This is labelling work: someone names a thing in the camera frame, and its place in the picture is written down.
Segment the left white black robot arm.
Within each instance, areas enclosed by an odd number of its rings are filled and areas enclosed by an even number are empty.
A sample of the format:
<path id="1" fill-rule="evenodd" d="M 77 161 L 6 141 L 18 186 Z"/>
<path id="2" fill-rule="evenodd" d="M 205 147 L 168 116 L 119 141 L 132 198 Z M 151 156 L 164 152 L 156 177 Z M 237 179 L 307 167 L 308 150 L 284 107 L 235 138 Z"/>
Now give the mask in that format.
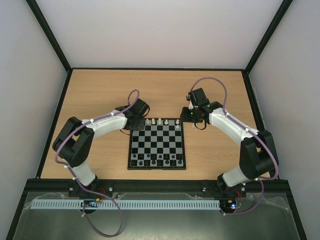
<path id="1" fill-rule="evenodd" d="M 128 105 L 96 118 L 69 118 L 52 145 L 55 162 L 69 169 L 82 185 L 89 186 L 97 178 L 87 160 L 93 140 L 115 130 L 141 129 L 149 110 L 147 104 Z"/>

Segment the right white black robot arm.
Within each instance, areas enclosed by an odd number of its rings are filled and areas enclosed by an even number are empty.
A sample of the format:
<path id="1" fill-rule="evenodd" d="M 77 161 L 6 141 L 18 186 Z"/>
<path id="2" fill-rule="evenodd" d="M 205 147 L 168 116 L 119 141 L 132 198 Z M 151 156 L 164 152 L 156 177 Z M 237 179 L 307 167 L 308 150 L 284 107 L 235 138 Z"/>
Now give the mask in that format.
<path id="1" fill-rule="evenodd" d="M 239 184 L 249 181 L 274 180 L 279 175 L 279 160 L 272 134 L 258 131 L 237 118 L 215 101 L 203 106 L 183 107 L 180 118 L 183 122 L 202 123 L 220 129 L 240 147 L 237 167 L 217 178 L 217 190 L 229 196 Z"/>

